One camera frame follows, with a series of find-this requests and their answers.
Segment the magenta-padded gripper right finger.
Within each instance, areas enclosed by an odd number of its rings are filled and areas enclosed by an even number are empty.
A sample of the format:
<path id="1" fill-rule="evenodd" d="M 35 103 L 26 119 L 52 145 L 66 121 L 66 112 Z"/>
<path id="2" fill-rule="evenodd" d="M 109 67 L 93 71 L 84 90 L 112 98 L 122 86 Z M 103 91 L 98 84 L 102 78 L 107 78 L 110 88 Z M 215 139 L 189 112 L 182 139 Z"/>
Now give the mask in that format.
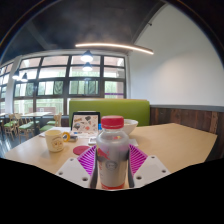
<path id="1" fill-rule="evenodd" d="M 130 188 L 140 188 L 167 175 L 169 170 L 155 156 L 148 156 L 136 146 L 129 145 L 128 183 Z"/>

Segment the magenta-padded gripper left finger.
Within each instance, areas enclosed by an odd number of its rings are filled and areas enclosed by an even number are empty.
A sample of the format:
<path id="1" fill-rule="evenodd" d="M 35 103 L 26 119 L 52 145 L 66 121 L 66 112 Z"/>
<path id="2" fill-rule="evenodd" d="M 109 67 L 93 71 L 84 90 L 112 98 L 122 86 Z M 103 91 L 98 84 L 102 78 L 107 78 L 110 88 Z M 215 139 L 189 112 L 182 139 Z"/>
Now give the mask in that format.
<path id="1" fill-rule="evenodd" d="M 96 153 L 96 147 L 92 146 L 77 158 L 69 158 L 56 175 L 81 187 L 95 189 L 98 179 Z"/>

